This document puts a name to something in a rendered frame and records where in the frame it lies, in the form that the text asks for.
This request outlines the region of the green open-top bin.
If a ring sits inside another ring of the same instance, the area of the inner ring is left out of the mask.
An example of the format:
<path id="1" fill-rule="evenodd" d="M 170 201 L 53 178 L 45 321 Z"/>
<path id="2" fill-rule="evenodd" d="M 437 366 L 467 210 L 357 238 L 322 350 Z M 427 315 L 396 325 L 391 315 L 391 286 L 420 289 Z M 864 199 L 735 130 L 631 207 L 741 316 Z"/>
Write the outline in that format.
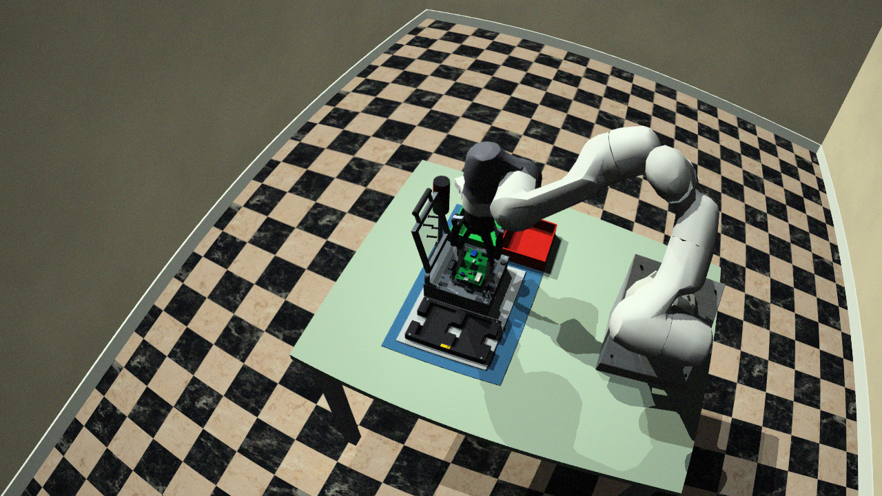
<path id="1" fill-rule="evenodd" d="M 463 216 L 464 213 L 465 213 L 465 209 L 464 209 L 463 206 L 462 206 L 462 207 L 461 207 L 461 210 L 459 211 L 459 216 Z M 496 221 L 495 221 L 495 224 L 497 224 Z M 498 224 L 497 224 L 497 227 L 498 227 L 498 228 L 501 228 L 501 226 L 499 226 Z M 450 230 L 453 230 L 453 226 L 451 226 Z M 461 224 L 460 224 L 460 231 L 459 231 L 459 240 L 461 240 L 461 238 L 463 238 L 463 235 L 465 234 L 466 230 L 467 230 L 467 228 L 465 227 L 465 224 L 463 224 L 463 222 L 461 222 Z M 492 238 L 492 240 L 493 240 L 493 245 L 494 245 L 494 248 L 495 248 L 495 240 L 497 240 L 497 238 L 495 237 L 495 232 L 491 232 L 491 238 Z M 481 248 L 485 249 L 485 246 L 484 246 L 484 244 L 483 244 L 483 241 L 482 241 L 482 239 L 481 239 L 481 236 L 477 236 L 477 235 L 475 235 L 475 234 L 471 234 L 471 235 L 469 236 L 469 238 L 467 238 L 465 244 L 470 244 L 470 245 L 478 246 L 478 247 L 481 247 Z M 485 250 L 486 250 L 486 249 L 485 249 Z"/>

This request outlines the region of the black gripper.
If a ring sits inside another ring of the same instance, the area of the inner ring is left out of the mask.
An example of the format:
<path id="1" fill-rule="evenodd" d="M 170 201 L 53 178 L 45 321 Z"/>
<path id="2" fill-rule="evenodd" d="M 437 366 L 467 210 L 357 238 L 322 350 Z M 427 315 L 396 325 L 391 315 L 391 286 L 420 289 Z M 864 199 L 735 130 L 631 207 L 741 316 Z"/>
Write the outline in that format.
<path id="1" fill-rule="evenodd" d="M 489 276 L 489 272 L 491 272 L 491 268 L 494 263 L 494 258 L 499 260 L 500 256 L 503 254 L 503 235 L 505 232 L 504 228 L 498 228 L 497 224 L 495 224 L 494 217 L 477 217 L 472 216 L 470 213 L 465 213 L 463 216 L 459 216 L 459 214 L 455 214 L 453 216 L 453 235 L 451 235 L 451 246 L 457 247 L 457 256 L 459 256 L 458 267 L 461 266 L 461 262 L 464 260 L 465 255 L 465 242 L 467 238 L 471 234 L 475 234 L 477 236 L 481 236 L 485 249 L 487 251 L 487 269 L 485 276 Z M 459 240 L 459 231 L 460 224 L 463 222 L 465 227 L 467 228 L 463 238 Z M 495 232 L 495 248 L 493 245 L 493 240 L 491 238 L 491 232 Z M 463 247 L 462 247 L 463 246 Z"/>

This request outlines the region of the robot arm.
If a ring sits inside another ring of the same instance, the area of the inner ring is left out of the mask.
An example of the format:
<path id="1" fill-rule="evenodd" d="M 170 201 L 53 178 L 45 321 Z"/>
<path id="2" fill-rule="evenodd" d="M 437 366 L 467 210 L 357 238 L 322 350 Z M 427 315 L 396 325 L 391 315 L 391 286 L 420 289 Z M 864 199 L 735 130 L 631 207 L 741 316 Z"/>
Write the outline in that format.
<path id="1" fill-rule="evenodd" d="M 501 228 L 516 232 L 641 175 L 674 207 L 675 221 L 658 272 L 627 290 L 609 318 L 609 335 L 644 357 L 699 366 L 714 335 L 709 324 L 694 316 L 693 294 L 708 276 L 719 210 L 700 194 L 692 161 L 661 145 L 651 128 L 622 127 L 589 139 L 565 178 L 543 187 L 541 170 L 532 161 L 505 153 L 497 143 L 476 143 L 454 183 L 467 213 L 493 216 Z"/>

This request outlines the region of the red open-top bin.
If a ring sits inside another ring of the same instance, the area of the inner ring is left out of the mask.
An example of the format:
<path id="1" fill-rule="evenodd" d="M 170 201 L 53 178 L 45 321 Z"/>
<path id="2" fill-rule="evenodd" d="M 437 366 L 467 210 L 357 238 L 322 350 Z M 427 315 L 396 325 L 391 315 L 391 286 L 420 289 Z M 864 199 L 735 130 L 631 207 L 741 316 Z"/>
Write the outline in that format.
<path id="1" fill-rule="evenodd" d="M 509 256 L 511 262 L 543 272 L 555 236 L 555 228 L 557 224 L 540 220 L 527 230 L 516 232 L 505 230 L 503 255 Z"/>

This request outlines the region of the green circuit board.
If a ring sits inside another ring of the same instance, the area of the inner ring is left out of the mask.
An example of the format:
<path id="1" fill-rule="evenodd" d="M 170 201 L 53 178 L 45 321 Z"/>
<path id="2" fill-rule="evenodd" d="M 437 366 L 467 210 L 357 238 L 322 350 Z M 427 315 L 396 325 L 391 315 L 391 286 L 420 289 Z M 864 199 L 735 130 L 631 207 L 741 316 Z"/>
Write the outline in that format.
<path id="1" fill-rule="evenodd" d="M 469 248 L 464 260 L 461 262 L 459 271 L 455 274 L 455 278 L 471 282 L 472 285 L 481 286 L 486 274 L 487 258 L 486 252 Z"/>

